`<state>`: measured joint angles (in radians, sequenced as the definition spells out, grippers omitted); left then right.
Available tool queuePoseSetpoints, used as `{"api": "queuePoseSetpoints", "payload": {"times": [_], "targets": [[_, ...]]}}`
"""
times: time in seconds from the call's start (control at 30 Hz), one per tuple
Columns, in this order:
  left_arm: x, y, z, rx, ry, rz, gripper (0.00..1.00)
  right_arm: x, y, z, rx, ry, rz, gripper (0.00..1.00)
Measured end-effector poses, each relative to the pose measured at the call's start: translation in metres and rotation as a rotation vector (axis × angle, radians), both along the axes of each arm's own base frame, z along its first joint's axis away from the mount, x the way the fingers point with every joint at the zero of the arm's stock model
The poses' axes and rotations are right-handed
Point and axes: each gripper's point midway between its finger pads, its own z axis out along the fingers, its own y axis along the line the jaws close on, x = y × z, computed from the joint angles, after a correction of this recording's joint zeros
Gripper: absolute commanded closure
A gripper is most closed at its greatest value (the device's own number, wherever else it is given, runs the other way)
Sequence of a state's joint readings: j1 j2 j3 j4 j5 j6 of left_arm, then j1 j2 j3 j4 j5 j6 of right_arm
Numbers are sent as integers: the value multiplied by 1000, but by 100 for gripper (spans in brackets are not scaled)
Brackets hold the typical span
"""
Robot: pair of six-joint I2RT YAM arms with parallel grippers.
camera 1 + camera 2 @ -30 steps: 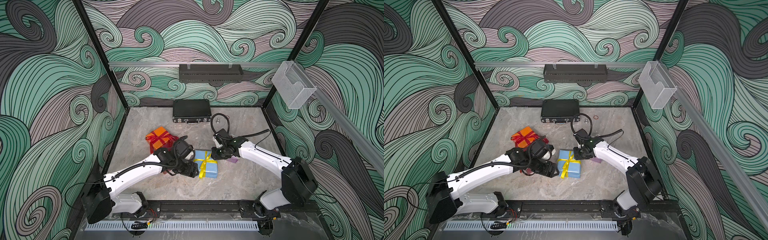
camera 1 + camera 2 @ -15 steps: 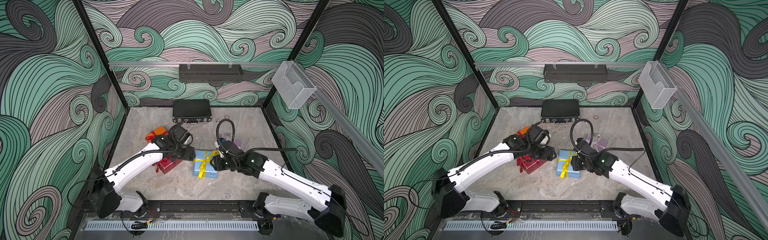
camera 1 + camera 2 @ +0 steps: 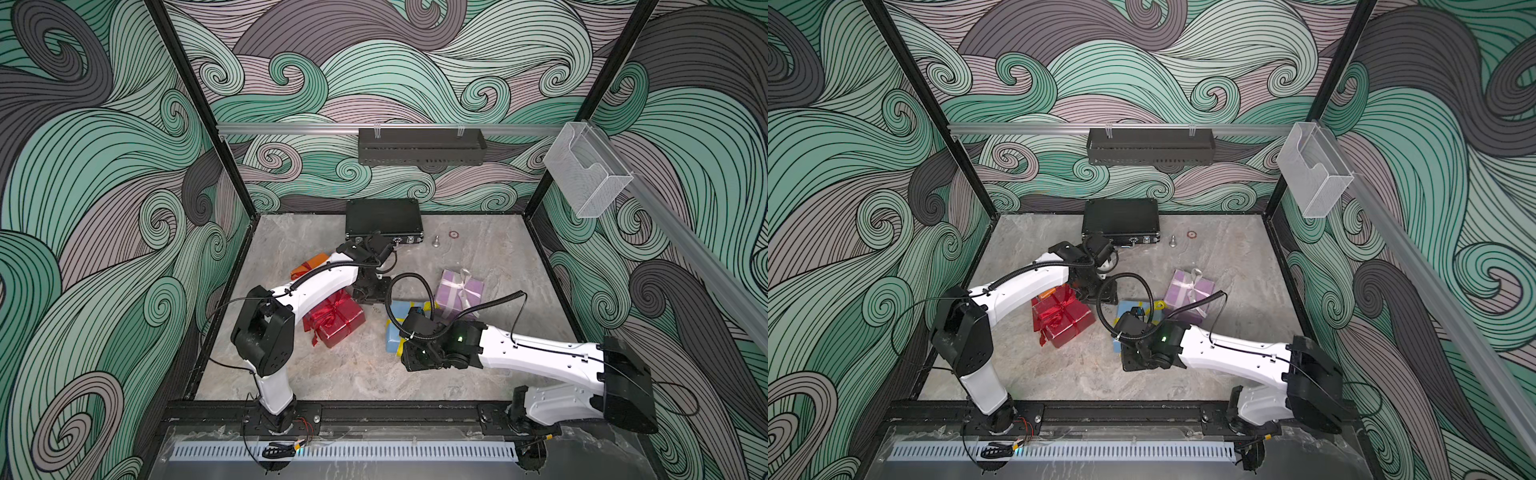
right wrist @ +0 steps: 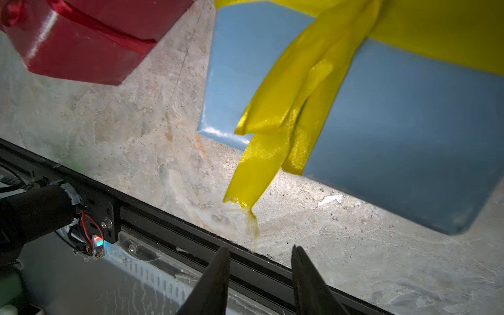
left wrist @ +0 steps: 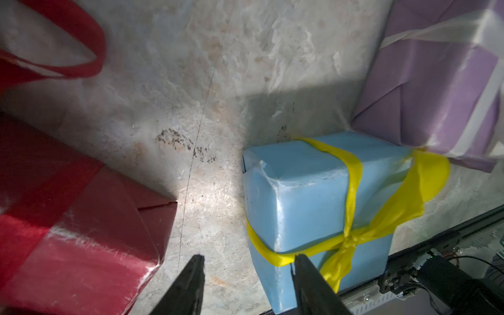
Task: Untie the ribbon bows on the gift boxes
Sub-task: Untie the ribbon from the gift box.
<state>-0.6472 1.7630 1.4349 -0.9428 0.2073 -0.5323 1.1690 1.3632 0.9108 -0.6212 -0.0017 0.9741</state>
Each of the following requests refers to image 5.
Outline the blue gift box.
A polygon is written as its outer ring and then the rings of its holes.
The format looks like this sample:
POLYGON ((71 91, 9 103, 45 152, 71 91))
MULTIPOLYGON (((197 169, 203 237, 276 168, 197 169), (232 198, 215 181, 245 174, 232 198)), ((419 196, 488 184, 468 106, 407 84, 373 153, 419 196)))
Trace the blue gift box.
MULTIPOLYGON (((354 154, 363 165, 353 227, 369 225, 397 191, 412 150, 353 132, 315 138, 354 154)), ((271 251, 290 253, 343 232, 349 172, 344 163, 303 141, 248 148, 244 160, 246 217, 271 251)), ((340 290, 382 275, 392 235, 356 248, 340 290)), ((276 267, 249 243, 251 258, 274 314, 296 307, 291 267, 276 267)))

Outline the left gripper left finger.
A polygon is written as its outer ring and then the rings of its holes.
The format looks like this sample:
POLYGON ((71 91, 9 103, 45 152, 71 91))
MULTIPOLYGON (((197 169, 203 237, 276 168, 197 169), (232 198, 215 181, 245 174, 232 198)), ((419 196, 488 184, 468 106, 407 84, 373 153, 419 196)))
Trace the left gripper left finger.
POLYGON ((205 285, 204 262, 203 255, 193 255, 150 314, 201 314, 205 285))

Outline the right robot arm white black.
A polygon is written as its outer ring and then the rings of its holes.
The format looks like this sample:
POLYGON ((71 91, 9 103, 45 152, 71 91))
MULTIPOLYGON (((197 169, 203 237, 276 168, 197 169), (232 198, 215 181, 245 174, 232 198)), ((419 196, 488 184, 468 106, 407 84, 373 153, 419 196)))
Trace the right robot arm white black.
POLYGON ((450 307, 452 314, 503 314, 502 287, 472 278, 440 256, 428 259, 416 279, 450 307))

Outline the purple gift box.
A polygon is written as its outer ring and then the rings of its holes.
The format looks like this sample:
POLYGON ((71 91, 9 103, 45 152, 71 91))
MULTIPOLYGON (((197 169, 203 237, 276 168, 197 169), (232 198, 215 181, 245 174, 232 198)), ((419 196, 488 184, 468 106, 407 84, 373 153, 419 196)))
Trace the purple gift box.
POLYGON ((503 2, 395 1, 351 126, 491 172, 503 157, 503 2))

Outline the yellow ribbon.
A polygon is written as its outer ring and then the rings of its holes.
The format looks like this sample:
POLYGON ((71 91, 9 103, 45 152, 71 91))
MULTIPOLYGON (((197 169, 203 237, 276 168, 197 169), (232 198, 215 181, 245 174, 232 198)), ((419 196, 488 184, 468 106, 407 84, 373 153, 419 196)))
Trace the yellow ribbon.
POLYGON ((319 256, 333 290, 360 246, 423 215, 450 175, 444 156, 353 132, 258 146, 243 159, 252 250, 274 270, 319 256))

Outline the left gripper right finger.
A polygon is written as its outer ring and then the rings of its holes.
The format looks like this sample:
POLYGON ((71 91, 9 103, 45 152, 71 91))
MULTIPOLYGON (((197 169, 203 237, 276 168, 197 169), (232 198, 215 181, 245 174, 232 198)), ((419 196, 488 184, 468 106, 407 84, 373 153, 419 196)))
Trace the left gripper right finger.
POLYGON ((352 314, 306 255, 295 256, 292 280, 298 314, 352 314))

